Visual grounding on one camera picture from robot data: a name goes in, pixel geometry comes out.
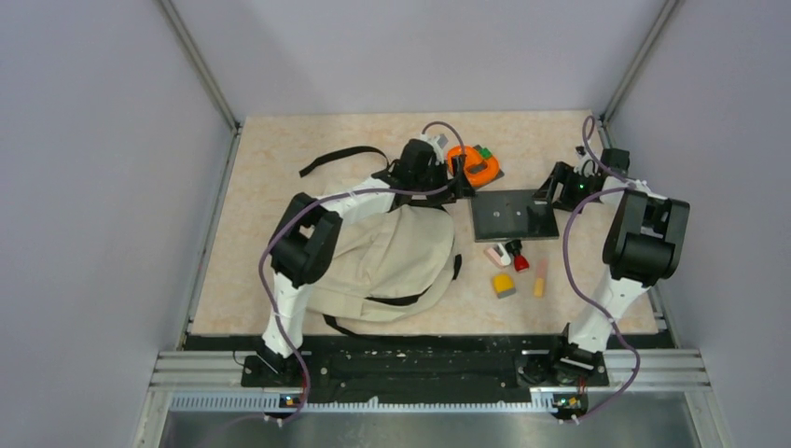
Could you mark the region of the beige canvas student bag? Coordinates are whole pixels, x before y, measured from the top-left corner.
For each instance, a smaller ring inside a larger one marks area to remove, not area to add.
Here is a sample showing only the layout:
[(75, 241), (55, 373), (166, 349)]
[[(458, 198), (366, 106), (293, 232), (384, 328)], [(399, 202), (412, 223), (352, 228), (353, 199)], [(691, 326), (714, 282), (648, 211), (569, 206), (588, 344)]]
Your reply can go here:
[(326, 203), (343, 219), (326, 273), (305, 309), (330, 327), (340, 319), (390, 324), (434, 307), (463, 266), (446, 203), (427, 202), (420, 175), (436, 154), (412, 139), (400, 158)]

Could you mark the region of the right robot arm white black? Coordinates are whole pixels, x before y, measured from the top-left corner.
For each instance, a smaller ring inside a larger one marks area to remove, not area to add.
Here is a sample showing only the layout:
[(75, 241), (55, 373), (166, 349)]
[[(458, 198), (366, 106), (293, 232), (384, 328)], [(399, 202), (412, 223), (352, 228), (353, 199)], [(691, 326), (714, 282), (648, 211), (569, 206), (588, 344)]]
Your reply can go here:
[(653, 192), (627, 176), (630, 154), (608, 148), (596, 157), (576, 147), (576, 166), (559, 162), (534, 198), (578, 217), (589, 203), (616, 206), (603, 247), (605, 271), (586, 309), (563, 329), (547, 359), (549, 377), (560, 385), (582, 385), (604, 372), (610, 336), (631, 304), (676, 271), (686, 239), (689, 203)]

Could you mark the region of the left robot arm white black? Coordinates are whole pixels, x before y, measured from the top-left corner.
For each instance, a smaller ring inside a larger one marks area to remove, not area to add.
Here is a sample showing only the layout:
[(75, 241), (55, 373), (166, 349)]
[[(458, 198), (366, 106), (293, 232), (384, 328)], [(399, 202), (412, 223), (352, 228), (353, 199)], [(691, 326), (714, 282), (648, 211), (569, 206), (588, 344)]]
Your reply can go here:
[(273, 383), (298, 377), (309, 312), (389, 324), (437, 305), (463, 263), (447, 205), (473, 191), (467, 158), (421, 136), (350, 189), (292, 198), (261, 256), (271, 314), (256, 352)]

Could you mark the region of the black book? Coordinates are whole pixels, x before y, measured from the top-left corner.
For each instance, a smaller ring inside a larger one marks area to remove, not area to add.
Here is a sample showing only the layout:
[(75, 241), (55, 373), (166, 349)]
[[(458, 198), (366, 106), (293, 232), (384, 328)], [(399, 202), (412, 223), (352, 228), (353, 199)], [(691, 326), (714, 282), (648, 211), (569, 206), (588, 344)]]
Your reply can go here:
[(554, 210), (534, 200), (534, 189), (480, 191), (470, 200), (476, 243), (560, 237)]

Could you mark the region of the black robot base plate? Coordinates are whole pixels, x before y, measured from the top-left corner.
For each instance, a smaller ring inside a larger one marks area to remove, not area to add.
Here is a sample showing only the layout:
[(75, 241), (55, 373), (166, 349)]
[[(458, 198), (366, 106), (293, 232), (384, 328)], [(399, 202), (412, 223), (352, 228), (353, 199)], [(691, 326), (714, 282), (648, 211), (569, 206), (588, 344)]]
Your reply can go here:
[(527, 403), (542, 386), (578, 393), (616, 384), (615, 357), (646, 369), (647, 352), (666, 339), (629, 336), (640, 355), (614, 338), (606, 352), (585, 355), (558, 335), (313, 335), (301, 360), (278, 360), (255, 336), (189, 336), (189, 352), (229, 352), (245, 388), (275, 392), (282, 408), (301, 403), (477, 405)]

